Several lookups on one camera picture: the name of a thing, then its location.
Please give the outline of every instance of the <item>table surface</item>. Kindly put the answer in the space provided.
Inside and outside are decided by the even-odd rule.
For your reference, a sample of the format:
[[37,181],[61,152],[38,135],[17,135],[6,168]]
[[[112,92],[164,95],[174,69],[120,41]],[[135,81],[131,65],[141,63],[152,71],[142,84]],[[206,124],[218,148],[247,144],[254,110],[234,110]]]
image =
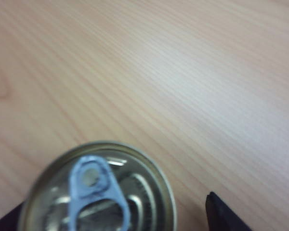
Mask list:
[[0,217],[96,140],[160,165],[179,231],[210,191],[289,231],[289,0],[0,1]]

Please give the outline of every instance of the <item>can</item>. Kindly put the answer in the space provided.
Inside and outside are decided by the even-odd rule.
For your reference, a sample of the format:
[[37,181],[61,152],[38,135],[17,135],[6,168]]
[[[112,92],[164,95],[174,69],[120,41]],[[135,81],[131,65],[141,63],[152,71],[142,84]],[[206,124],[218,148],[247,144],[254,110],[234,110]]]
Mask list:
[[[92,169],[85,171],[81,162],[89,163],[87,159],[90,158],[93,160],[91,163],[105,160],[107,166],[100,165],[100,175],[96,176],[97,172]],[[80,179],[73,175],[80,172],[77,166],[84,169],[81,170],[81,179],[88,185],[86,189],[95,184],[95,188],[101,190],[103,183],[111,182],[101,180],[101,173],[110,167],[109,179],[114,176],[114,181],[104,187],[104,191],[107,191],[104,195],[108,196],[102,197],[96,193],[94,197],[82,197],[82,193],[86,196],[90,192],[80,191],[78,185],[72,184]],[[25,201],[18,231],[73,230],[70,226],[73,217],[71,208],[75,207],[72,205],[79,207],[74,213],[74,230],[78,231],[121,231],[125,220],[128,231],[176,230],[175,201],[165,175],[144,153],[119,142],[87,143],[68,151],[50,164]]]

